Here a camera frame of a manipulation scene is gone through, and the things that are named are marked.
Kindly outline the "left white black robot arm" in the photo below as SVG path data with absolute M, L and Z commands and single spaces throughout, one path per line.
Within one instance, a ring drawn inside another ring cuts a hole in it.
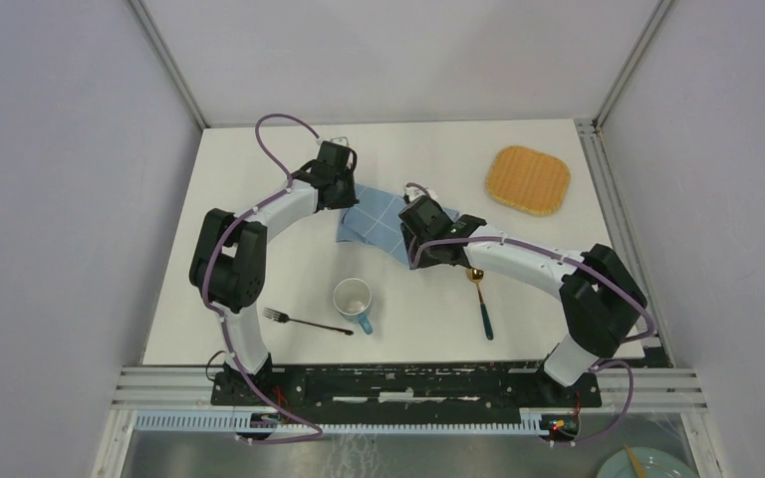
M 253 405 L 271 397 L 272 360 L 256 306 L 266 281 L 268 244 L 301 219 L 358 204 L 357 163 L 352 148 L 324 140 L 316 158 L 250 209 L 236 214 L 214 208 L 205 215 L 189 282 L 217 316 L 225 344 L 223 372 L 214 379 L 218 391 L 233 392 Z

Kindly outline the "blue checked cloth napkin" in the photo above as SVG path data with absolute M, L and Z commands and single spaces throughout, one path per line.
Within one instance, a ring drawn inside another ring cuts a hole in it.
M 336 241 L 372 246 L 408 268 L 406 246 L 398 217 L 398 213 L 406 205 L 403 192 L 395 194 L 358 185 L 357 195 L 359 203 L 341 211 Z

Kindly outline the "woven bamboo placemat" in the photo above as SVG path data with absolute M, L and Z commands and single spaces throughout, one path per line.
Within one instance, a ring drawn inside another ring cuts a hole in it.
M 496 154 L 484 185 L 487 194 L 500 204 L 547 216 L 562 206 L 571 177 L 569 166 L 558 157 L 511 145 Z

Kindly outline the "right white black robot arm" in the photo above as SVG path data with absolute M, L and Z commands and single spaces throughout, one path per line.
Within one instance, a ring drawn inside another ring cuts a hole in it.
M 407 199 L 398 217 L 411 267 L 496 273 L 560 302 L 567 333 L 535 380 L 538 398 L 549 406 L 564 404 L 583 374 L 632 341 L 639 319 L 652 321 L 638 283 L 609 246 L 575 251 L 515 239 L 476 216 L 452 219 L 424 194 Z

